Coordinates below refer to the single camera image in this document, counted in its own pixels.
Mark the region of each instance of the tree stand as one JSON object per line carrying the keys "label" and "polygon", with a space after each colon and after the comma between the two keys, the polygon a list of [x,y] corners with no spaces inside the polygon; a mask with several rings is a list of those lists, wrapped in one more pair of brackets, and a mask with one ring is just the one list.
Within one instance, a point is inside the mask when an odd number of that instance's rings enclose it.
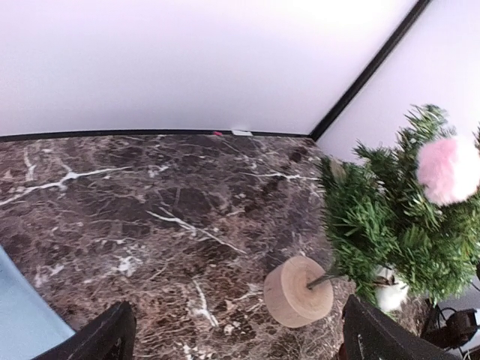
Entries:
{"label": "tree stand", "polygon": [[268,312],[283,326],[299,328],[325,317],[333,305],[329,280],[307,287],[325,270],[305,256],[294,256],[267,275],[263,296]]}

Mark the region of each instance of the small christmas tree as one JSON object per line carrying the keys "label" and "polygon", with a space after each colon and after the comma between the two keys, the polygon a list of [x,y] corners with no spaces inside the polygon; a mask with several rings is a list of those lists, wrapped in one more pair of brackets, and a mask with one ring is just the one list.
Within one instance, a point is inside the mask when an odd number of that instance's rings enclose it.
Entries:
{"label": "small christmas tree", "polygon": [[376,304],[379,267],[435,302],[470,284],[480,257],[480,131],[477,148],[464,144],[432,105],[416,107],[407,119],[395,147],[360,143],[354,150],[360,164],[322,158],[323,221],[334,265],[310,288],[347,276]]}

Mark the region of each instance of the pink fluffy ball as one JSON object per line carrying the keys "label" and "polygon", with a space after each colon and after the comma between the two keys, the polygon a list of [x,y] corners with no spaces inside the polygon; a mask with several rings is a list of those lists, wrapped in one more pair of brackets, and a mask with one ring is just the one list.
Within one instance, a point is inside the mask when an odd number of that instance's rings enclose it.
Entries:
{"label": "pink fluffy ball", "polygon": [[434,204],[465,201],[480,183],[479,150],[458,137],[429,142],[418,152],[417,178]]}

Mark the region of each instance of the light blue object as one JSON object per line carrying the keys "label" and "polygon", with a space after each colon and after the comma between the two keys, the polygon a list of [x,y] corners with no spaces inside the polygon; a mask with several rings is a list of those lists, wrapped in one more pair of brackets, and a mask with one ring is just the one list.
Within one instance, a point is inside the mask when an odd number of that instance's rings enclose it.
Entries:
{"label": "light blue object", "polygon": [[0,246],[0,360],[30,360],[74,335]]}

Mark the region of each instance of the black edge strip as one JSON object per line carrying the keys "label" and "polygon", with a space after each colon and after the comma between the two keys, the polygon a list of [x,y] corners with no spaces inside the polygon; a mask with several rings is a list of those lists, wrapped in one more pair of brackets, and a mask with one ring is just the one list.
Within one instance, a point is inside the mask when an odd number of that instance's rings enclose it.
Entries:
{"label": "black edge strip", "polygon": [[364,87],[367,81],[375,74],[375,71],[385,61],[387,56],[393,51],[398,43],[404,38],[405,34],[410,30],[415,21],[422,15],[423,11],[431,0],[418,0],[412,10],[405,16],[400,25],[395,29],[390,38],[383,44],[382,48],[370,61],[367,67],[361,72],[360,76],[345,91],[340,100],[328,111],[327,115],[319,122],[319,124],[310,133],[313,141],[317,141],[326,130],[332,125],[335,119],[345,110],[353,98]]}
{"label": "black edge strip", "polygon": [[[58,133],[27,133],[21,135],[0,136],[0,143],[10,141],[59,139],[65,137],[107,137],[107,136],[133,136],[133,135],[232,135],[232,131],[222,130],[88,130],[88,131],[65,131]],[[255,137],[309,137],[298,133],[268,133],[251,131]]]}

